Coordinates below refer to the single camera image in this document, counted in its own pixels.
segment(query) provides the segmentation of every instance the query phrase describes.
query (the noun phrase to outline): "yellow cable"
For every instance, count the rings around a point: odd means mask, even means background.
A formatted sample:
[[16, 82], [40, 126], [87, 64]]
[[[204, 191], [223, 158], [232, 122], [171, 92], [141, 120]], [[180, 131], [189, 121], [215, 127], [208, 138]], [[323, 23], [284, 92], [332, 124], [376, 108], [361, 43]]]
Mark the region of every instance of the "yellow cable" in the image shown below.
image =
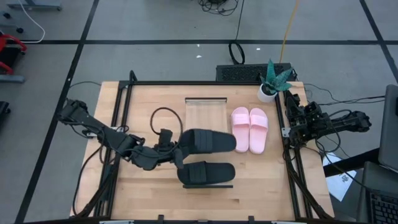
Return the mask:
[[294, 18], [294, 15], [296, 14], [297, 6], [299, 5], [299, 2], [300, 2], [300, 0], [296, 0], [296, 4], [294, 6], [292, 15], [290, 16], [289, 24], [287, 25], [284, 41], [282, 43], [282, 50], [280, 51], [279, 63], [282, 63], [282, 57], [284, 56], [284, 50], [285, 50], [286, 37], [287, 37], [287, 34], [289, 33], [290, 27], [292, 26], [293, 18]]

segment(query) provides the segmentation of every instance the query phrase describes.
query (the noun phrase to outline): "white cable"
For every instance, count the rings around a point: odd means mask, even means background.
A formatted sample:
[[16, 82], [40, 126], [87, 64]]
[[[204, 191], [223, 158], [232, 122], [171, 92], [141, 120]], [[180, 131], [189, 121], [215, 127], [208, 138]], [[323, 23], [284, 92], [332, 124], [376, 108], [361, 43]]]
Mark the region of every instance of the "white cable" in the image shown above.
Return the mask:
[[44, 39], [45, 30], [44, 30], [43, 27], [40, 26], [36, 21], [34, 21], [34, 19], [32, 19], [32, 18], [30, 17], [30, 15], [28, 15], [28, 13], [26, 12], [25, 7], [24, 7], [23, 3], [21, 2], [21, 0], [18, 0], [18, 1], [19, 1], [19, 4], [21, 5], [22, 10], [23, 10], [24, 13], [26, 14], [26, 16], [27, 16], [29, 19], [31, 19], [31, 21], [32, 21], [34, 24], [36, 24], [36, 25], [37, 25], [40, 29], [42, 29], [42, 31], [43, 31], [43, 36], [42, 36], [42, 38], [41, 38], [40, 40], [38, 40], [38, 41], [22, 41], [22, 43], [24, 43], [24, 44], [38, 44], [38, 43], [40, 43], [40, 42]]

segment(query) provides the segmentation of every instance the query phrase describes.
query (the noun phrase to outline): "red chair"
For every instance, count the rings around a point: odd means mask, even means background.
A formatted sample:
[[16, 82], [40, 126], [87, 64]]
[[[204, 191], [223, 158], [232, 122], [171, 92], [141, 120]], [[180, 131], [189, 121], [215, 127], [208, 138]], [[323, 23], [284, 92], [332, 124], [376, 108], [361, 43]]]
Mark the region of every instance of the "red chair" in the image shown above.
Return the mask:
[[[20, 47], [8, 47], [7, 41], [13, 40], [15, 44], [20, 45]], [[19, 82], [25, 81], [24, 77], [20, 75], [13, 75], [14, 71], [12, 69], [18, 56], [20, 54], [25, 54], [26, 46], [19, 39], [3, 34], [0, 35], [0, 82]]]

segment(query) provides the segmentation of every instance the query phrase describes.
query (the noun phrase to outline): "green plant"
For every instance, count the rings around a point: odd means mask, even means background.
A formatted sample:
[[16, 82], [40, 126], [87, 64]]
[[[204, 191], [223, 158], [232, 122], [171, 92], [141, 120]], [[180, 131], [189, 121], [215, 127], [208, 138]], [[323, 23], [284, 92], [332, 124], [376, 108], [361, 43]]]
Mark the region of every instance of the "green plant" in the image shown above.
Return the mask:
[[286, 71], [283, 71], [281, 74], [276, 75], [274, 69], [274, 63], [271, 59], [268, 61], [267, 67], [267, 76], [264, 78], [262, 75], [260, 76], [261, 82], [263, 84], [262, 91], [267, 95], [273, 95], [277, 91], [286, 91], [290, 87], [291, 84], [286, 83], [286, 80], [289, 78], [289, 75], [292, 73], [293, 68], [290, 68]]

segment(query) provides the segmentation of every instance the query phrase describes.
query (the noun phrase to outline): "white paper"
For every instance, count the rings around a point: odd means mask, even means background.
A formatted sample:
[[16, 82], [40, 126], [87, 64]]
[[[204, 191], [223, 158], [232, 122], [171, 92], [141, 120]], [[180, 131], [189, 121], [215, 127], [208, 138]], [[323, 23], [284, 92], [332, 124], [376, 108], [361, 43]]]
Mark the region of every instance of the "white paper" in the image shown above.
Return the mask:
[[[336, 155], [332, 152], [328, 153], [328, 158], [330, 161], [332, 161], [332, 163], [341, 160], [339, 157], [336, 157]], [[329, 160], [326, 157], [324, 157], [322, 162], [323, 166], [330, 164]], [[354, 170], [349, 171], [348, 174], [351, 175], [352, 177], [355, 177], [356, 171]], [[328, 184], [329, 193], [331, 193], [340, 202], [343, 200], [352, 182], [353, 180], [350, 177], [348, 177], [347, 174], [338, 174], [326, 178], [326, 183]]]

